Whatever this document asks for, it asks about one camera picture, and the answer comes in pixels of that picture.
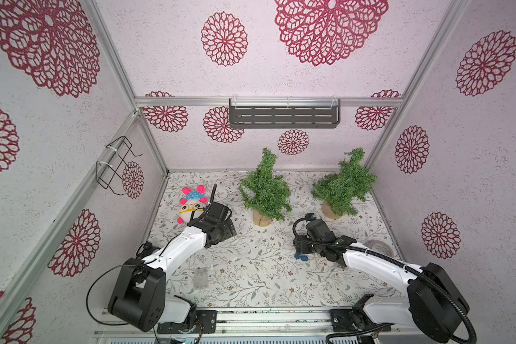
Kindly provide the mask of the clear tape roll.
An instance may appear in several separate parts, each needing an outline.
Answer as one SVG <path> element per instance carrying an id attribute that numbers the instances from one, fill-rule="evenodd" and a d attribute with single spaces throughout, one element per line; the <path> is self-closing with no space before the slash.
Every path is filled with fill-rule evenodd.
<path id="1" fill-rule="evenodd" d="M 372 249 L 375 252 L 379 252 L 387 257 L 394 258 L 394 250 L 391 248 L 389 244 L 383 242 L 381 240 L 372 239 L 368 240 L 364 244 L 367 248 Z"/>

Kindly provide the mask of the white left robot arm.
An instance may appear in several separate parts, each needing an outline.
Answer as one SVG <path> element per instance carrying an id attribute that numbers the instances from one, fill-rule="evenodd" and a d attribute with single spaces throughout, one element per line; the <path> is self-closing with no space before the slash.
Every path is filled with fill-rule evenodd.
<path id="1" fill-rule="evenodd" d="M 162 248 L 150 246 L 119 265 L 118 278 L 107 304 L 120 325 L 148 332 L 160 324 L 179 325 L 184 332 L 204 331 L 196 304 L 186 298 L 166 295 L 166 284 L 177 269 L 202 249 L 209 249 L 236 236 L 232 210 L 215 201 L 215 191 L 183 189 L 179 219 L 183 231 Z"/>

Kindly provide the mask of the blue wicker light ball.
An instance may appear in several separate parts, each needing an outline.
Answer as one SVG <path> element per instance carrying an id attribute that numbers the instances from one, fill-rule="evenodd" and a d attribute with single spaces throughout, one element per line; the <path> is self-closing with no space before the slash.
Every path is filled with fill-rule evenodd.
<path id="1" fill-rule="evenodd" d="M 296 253 L 295 254 L 295 259 L 296 260 L 301 260 L 303 262 L 307 262 L 308 261 L 308 256 L 302 255 L 301 253 Z"/>

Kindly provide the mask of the small green christmas tree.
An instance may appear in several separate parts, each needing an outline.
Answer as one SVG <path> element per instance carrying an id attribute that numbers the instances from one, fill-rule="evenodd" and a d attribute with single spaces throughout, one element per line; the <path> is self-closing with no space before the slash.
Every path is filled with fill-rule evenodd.
<path id="1" fill-rule="evenodd" d="M 363 148 L 345 154 L 348 159 L 339 162 L 339 172 L 322 177 L 312 187 L 312 195 L 323 201 L 322 212 L 328 219 L 356 216 L 354 199 L 365 202 L 377 180 L 377 176 L 361 164 L 365 157 Z"/>
<path id="2" fill-rule="evenodd" d="M 266 227 L 274 221 L 282 222 L 292 211 L 291 191 L 281 175 L 274 175 L 277 156 L 268 148 L 262 149 L 262 160 L 257 168 L 239 183 L 243 206 L 252 211 L 254 225 Z"/>

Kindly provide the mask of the right small green christmas tree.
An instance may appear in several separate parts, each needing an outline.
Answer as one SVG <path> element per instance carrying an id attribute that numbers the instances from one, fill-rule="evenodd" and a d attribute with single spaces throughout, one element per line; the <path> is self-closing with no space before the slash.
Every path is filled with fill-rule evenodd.
<path id="1" fill-rule="evenodd" d="M 312 187 L 312 195 L 323 201 L 322 212 L 328 219 L 356 216 L 354 199 L 365 202 L 377 180 L 377 176 L 361 164 L 365 157 L 363 148 L 345 154 L 348 159 L 339 162 L 339 172 L 322 177 Z"/>

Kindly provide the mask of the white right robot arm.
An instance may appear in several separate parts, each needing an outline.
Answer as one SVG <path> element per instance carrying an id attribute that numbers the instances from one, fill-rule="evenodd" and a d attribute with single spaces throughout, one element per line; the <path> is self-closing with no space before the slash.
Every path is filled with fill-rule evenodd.
<path id="1" fill-rule="evenodd" d="M 313 213 L 295 220 L 293 244 L 298 255 L 318 254 L 330 262 L 371 275 L 398 290 L 394 301 L 371 293 L 347 310 L 331 312 L 333 332 L 325 341 L 379 333 L 395 325 L 420 330 L 436 343 L 476 343 L 470 307 L 439 265 L 415 265 L 374 251 L 349 236 L 335 236 Z"/>

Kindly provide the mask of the metal base rail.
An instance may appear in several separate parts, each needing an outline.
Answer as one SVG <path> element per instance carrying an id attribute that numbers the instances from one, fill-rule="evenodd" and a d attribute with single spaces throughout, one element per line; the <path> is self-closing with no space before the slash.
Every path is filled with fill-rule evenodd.
<path id="1" fill-rule="evenodd" d="M 330 308 L 217 308 L 213 318 L 203 317 L 206 331 L 201 343 L 324 343 L 338 319 Z M 199 336 L 156 329 L 147 333 L 131 326 L 100 325 L 89 343 L 190 343 Z"/>

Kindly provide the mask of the white pink plush toy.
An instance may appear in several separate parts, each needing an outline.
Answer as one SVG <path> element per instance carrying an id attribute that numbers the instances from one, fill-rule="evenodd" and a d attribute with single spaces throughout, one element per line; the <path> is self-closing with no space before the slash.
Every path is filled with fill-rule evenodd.
<path id="1" fill-rule="evenodd" d="M 184 187 L 182 189 L 182 198 L 180 199 L 178 224 L 189 223 L 192 219 L 199 217 L 206 206 L 208 198 L 206 197 L 206 188 L 203 185 L 197 186 L 195 189 Z"/>

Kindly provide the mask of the left small green christmas tree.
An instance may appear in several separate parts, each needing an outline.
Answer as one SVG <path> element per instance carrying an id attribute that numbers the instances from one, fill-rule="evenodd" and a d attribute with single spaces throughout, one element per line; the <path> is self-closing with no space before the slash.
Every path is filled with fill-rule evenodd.
<path id="1" fill-rule="evenodd" d="M 262 149 L 262 160 L 257 168 L 239 183 L 243 206 L 252 211 L 254 225 L 266 227 L 274 221 L 282 222 L 292 211 L 291 191 L 281 175 L 274 175 L 277 156 L 268 148 Z"/>

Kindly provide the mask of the clear plastic battery box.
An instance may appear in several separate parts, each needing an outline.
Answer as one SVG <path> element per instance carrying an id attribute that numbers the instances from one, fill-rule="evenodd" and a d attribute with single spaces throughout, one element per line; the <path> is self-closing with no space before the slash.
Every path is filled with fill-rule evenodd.
<path id="1" fill-rule="evenodd" d="M 209 288 L 209 268 L 199 267 L 193 271 L 193 282 L 195 290 L 206 290 Z"/>

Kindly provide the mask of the grey wall shelf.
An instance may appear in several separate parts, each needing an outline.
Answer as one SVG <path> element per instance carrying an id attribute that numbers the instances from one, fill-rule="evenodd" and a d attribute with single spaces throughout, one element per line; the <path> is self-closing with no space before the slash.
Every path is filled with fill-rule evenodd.
<path id="1" fill-rule="evenodd" d="M 334 129 L 341 122 L 338 99 L 237 100 L 231 98 L 228 119 L 237 129 Z"/>

